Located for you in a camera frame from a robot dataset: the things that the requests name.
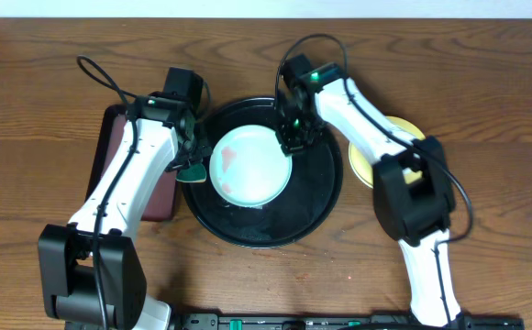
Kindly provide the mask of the green sponge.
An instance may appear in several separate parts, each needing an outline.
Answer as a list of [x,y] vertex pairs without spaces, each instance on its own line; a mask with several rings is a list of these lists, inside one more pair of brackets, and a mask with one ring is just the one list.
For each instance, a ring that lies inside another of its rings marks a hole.
[[207,179],[207,170],[203,163],[196,163],[177,170],[176,181],[183,183],[202,183]]

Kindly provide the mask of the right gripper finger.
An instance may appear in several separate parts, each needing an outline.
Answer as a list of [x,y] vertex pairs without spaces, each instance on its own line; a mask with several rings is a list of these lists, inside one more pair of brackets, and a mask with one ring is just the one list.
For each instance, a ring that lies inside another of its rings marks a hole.
[[316,145],[323,135],[326,123],[323,121],[306,121],[302,128],[302,139],[305,147]]
[[279,127],[276,130],[276,137],[285,156],[292,156],[301,150],[301,140],[294,128]]

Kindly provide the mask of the yellow plate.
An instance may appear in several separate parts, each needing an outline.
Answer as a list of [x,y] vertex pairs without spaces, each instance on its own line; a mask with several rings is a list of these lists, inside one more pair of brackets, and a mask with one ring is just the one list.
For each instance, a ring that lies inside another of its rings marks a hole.
[[[404,131],[412,134],[417,139],[424,139],[426,137],[418,127],[403,118],[396,116],[388,116],[387,119],[393,124],[402,128]],[[359,178],[359,180],[362,181],[369,188],[372,188],[372,167],[370,163],[361,154],[361,152],[352,143],[349,143],[349,164],[354,174]],[[406,183],[413,183],[421,179],[422,173],[420,171],[414,172],[411,170],[405,170],[404,177]]]

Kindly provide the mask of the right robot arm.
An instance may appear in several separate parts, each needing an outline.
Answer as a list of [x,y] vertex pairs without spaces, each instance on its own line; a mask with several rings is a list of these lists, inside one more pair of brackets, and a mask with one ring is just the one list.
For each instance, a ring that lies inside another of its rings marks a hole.
[[460,314],[451,283],[447,241],[455,199],[441,144],[389,120],[336,64],[314,67],[304,55],[283,60],[274,108],[283,153],[315,145],[336,128],[371,166],[374,213],[397,241],[411,287],[410,310],[422,325],[446,327]]

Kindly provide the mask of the light blue plate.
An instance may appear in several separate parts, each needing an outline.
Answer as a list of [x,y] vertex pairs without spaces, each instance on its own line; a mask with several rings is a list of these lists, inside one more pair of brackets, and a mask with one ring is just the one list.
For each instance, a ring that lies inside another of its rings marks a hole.
[[217,194],[239,207],[261,207],[285,189],[293,160],[284,155],[275,131],[245,125],[227,132],[213,148],[209,178]]

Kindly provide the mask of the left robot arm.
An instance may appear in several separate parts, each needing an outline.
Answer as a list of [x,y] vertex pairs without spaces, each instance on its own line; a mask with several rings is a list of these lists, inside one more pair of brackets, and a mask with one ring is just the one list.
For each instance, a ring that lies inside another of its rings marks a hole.
[[45,313],[68,326],[166,329],[171,308],[147,293],[134,240],[165,172],[187,171],[211,153],[197,109],[205,82],[170,68],[161,91],[126,102],[115,156],[67,225],[46,225],[38,253]]

